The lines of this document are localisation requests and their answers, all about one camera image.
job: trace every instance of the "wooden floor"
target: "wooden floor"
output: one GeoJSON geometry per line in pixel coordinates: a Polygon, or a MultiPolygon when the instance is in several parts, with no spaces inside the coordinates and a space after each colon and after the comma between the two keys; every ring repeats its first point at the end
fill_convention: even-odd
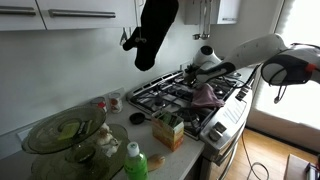
{"type": "MultiPolygon", "coordinates": [[[[294,148],[267,136],[261,135],[254,131],[245,129],[243,133],[245,146],[247,148],[251,163],[260,162],[269,171],[269,179],[283,179],[287,157],[289,154],[294,154],[297,157],[306,161],[315,163],[316,156],[309,154],[300,149],[294,148]]],[[[266,179],[266,172],[262,167],[254,167],[260,179],[266,179]]],[[[213,167],[211,171],[211,179],[216,179],[219,168],[213,167]]],[[[226,176],[226,180],[246,180],[250,171],[250,166],[243,148],[243,142],[240,138],[235,159],[226,176]]],[[[253,173],[250,175],[250,180],[257,179],[253,173]]]]}

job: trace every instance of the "small box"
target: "small box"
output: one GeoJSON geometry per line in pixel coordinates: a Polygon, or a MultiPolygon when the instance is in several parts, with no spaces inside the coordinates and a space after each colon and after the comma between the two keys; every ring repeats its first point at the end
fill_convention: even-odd
{"type": "Polygon", "coordinates": [[[152,115],[152,134],[164,145],[175,151],[183,142],[183,119],[169,111],[158,111],[152,115]]]}

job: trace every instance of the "black oven mitt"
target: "black oven mitt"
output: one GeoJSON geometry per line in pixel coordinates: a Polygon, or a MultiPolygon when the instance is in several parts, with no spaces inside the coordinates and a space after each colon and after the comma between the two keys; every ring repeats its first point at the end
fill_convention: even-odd
{"type": "Polygon", "coordinates": [[[141,27],[137,27],[123,44],[125,51],[137,48],[135,65],[141,71],[153,67],[158,50],[174,22],[178,8],[178,0],[146,0],[141,14],[141,27]]]}

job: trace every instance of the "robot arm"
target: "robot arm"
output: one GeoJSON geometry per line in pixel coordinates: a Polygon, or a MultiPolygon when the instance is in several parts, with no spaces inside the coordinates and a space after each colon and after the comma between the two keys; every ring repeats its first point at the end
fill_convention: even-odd
{"type": "Polygon", "coordinates": [[[286,47],[279,35],[269,34],[241,44],[215,66],[211,61],[203,62],[201,59],[199,63],[194,59],[194,64],[202,64],[196,70],[195,77],[200,82],[207,82],[243,67],[263,63],[262,78],[271,85],[304,84],[308,80],[320,84],[319,47],[298,45],[286,47]]]}

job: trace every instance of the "cabinet handle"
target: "cabinet handle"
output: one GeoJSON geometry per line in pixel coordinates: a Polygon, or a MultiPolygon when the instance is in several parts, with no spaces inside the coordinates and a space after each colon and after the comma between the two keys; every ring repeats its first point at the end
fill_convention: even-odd
{"type": "Polygon", "coordinates": [[[99,11],[74,11],[74,10],[59,10],[49,9],[51,17],[67,16],[67,17],[101,17],[101,18],[116,18],[114,12],[99,12],[99,11]]]}
{"type": "Polygon", "coordinates": [[[0,14],[35,16],[36,12],[33,7],[0,6],[0,14]]]}

